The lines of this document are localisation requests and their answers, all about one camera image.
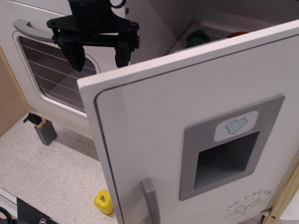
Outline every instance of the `oven window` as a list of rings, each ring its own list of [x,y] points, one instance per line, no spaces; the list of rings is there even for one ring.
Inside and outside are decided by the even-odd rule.
[[[77,79],[96,74],[93,63],[86,58],[79,72],[72,68],[60,49],[22,36],[19,39],[42,93],[84,112]]]

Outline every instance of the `white door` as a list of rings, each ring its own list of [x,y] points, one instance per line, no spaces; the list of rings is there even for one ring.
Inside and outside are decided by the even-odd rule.
[[[232,224],[272,206],[299,149],[298,34],[293,21],[78,81],[119,223]],[[186,128],[281,94],[252,174],[180,200]]]

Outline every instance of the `ice dispenser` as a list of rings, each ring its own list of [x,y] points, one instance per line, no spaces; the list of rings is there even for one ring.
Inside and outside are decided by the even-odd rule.
[[[188,126],[180,200],[253,174],[284,98],[280,95]]]

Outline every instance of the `green object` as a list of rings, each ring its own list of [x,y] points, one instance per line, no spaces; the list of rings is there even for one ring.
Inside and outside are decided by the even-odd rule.
[[[194,47],[204,43],[211,42],[210,37],[204,30],[196,30],[187,37],[186,48]]]

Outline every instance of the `oven handle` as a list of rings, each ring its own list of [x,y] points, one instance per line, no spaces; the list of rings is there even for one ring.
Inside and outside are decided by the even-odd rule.
[[[53,34],[31,28],[29,21],[17,19],[16,21],[14,21],[14,27],[21,34],[30,37],[34,40],[47,43],[54,43],[54,40],[52,40]]]
[[[160,224],[160,209],[156,189],[151,178],[141,181],[142,193],[145,197],[146,206],[148,209],[148,217],[146,217],[147,224]]]

